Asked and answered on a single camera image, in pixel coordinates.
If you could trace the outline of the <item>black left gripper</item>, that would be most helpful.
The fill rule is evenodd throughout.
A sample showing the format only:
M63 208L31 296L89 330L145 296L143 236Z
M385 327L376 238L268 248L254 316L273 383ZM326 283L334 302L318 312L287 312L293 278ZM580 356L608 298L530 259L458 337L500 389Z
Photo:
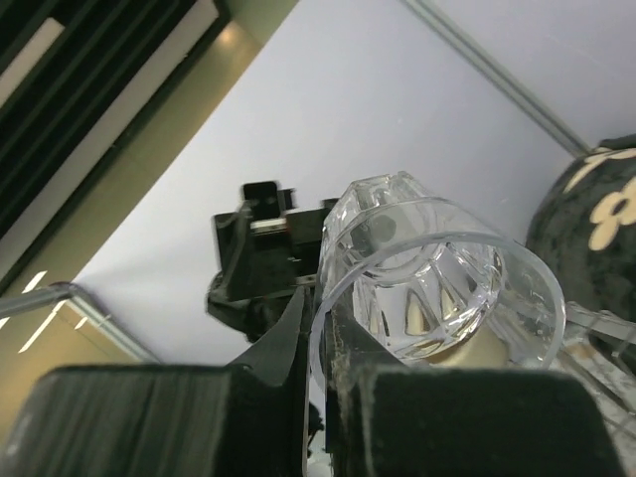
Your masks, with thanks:
M282 228L257 232L247 206L213 218L220 270L208 288L207 312L250 343L281 317L295 288L313 288L323 224L336 201L282 216Z

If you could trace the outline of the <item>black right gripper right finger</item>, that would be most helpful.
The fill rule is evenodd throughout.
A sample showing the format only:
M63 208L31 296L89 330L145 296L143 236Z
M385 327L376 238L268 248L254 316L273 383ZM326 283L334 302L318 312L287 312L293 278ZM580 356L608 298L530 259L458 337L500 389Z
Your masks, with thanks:
M341 311L325 322L327 449L337 476L621 476L617 399L564 372L418 369Z

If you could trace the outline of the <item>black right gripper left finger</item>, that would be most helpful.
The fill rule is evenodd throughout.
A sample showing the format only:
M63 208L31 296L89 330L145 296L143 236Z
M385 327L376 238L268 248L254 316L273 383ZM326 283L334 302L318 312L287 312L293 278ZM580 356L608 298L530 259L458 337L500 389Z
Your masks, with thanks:
M56 368L1 449L5 476L302 476L306 291L221 367Z

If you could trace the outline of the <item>clear glass tumbler front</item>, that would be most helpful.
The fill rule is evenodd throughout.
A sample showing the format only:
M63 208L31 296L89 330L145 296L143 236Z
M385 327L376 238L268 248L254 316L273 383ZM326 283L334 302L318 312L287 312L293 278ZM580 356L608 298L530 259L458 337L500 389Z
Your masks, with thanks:
M320 387L336 311L411 366L489 327L508 346L505 368L545 369L565 329L561 288L540 258L405 172L354 181L337 200L316 301L310 364Z

